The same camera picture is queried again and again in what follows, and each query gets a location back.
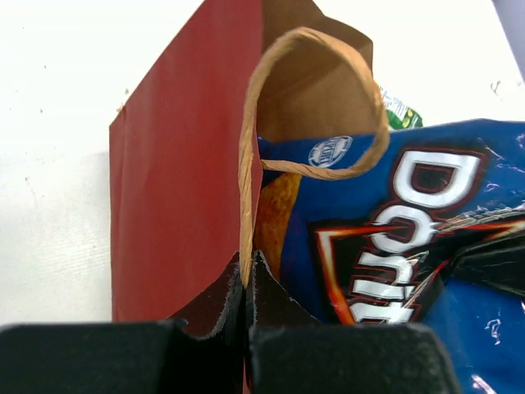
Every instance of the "tortilla chip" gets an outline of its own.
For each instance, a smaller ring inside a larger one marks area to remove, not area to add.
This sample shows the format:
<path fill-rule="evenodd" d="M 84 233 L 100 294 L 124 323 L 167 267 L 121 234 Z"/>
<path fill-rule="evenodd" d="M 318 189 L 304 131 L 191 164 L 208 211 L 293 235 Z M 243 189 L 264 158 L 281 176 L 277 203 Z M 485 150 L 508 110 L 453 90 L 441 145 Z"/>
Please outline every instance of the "tortilla chip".
<path fill-rule="evenodd" d="M 265 186 L 259 196 L 253 240 L 277 281 L 281 279 L 281 253 L 301 178 L 298 174 L 283 174 Z"/>

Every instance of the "white table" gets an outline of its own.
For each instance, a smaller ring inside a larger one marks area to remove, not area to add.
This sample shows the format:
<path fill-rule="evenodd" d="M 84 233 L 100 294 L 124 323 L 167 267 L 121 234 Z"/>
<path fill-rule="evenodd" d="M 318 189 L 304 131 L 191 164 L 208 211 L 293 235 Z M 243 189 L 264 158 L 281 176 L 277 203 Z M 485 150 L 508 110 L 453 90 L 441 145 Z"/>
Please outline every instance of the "white table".
<path fill-rule="evenodd" d="M 201 2 L 40 3 L 0 3 L 0 323 L 109 320 L 107 127 Z M 425 124 L 525 117 L 489 0 L 317 3 Z"/>

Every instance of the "twisted paper handle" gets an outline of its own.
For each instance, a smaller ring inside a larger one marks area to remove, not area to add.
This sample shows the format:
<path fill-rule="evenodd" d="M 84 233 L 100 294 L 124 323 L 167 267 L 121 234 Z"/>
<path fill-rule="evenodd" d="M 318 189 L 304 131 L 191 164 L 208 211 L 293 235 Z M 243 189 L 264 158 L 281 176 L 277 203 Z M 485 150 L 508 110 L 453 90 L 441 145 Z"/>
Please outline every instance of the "twisted paper handle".
<path fill-rule="evenodd" d="M 260 63 L 255 68 L 246 92 L 244 102 L 244 117 L 239 144 L 239 188 L 240 188 L 240 277 L 244 286 L 248 285 L 252 268 L 253 248 L 253 214 L 252 214 L 252 162 L 253 162 L 253 130 L 257 111 L 257 101 L 264 81 L 272 71 L 276 62 L 303 40 L 313 41 L 335 53 L 348 65 L 359 82 L 372 107 L 372 115 L 376 119 L 376 136 L 372 145 L 361 158 L 349 168 L 331 170 L 307 166 L 305 164 L 288 162 L 286 160 L 262 160 L 262 168 L 281 172 L 293 172 L 304 176 L 328 181 L 359 176 L 373 168 L 388 147 L 388 119 L 385 106 L 376 82 L 367 63 L 358 51 L 348 44 L 306 27 L 299 27 L 282 35 L 262 55 Z"/>

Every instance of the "blue chip bag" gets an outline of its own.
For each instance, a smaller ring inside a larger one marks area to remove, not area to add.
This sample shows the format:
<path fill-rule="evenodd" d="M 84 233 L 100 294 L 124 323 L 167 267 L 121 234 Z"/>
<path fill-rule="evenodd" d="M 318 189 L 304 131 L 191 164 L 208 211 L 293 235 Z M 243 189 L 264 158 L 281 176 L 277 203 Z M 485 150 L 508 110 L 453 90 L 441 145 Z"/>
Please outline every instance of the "blue chip bag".
<path fill-rule="evenodd" d="M 259 147 L 263 159 L 338 169 L 372 139 Z M 392 134 L 357 178 L 266 171 L 255 247 L 323 322 L 423 322 L 464 392 L 525 392 L 524 143 L 525 123 L 466 121 Z"/>

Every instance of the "chip bag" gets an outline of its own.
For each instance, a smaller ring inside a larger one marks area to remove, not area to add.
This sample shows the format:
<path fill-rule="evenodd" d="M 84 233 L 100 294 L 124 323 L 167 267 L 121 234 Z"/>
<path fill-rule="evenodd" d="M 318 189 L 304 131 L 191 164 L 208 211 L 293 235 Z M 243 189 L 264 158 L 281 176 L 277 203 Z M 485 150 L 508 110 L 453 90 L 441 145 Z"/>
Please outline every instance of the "chip bag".
<path fill-rule="evenodd" d="M 525 123 L 466 121 L 392 134 L 355 178 L 265 171 L 255 247 L 323 322 L 423 322 L 464 392 L 523 392 L 524 140 Z M 371 142 L 259 138 L 259 147 L 266 160 L 340 169 Z"/>

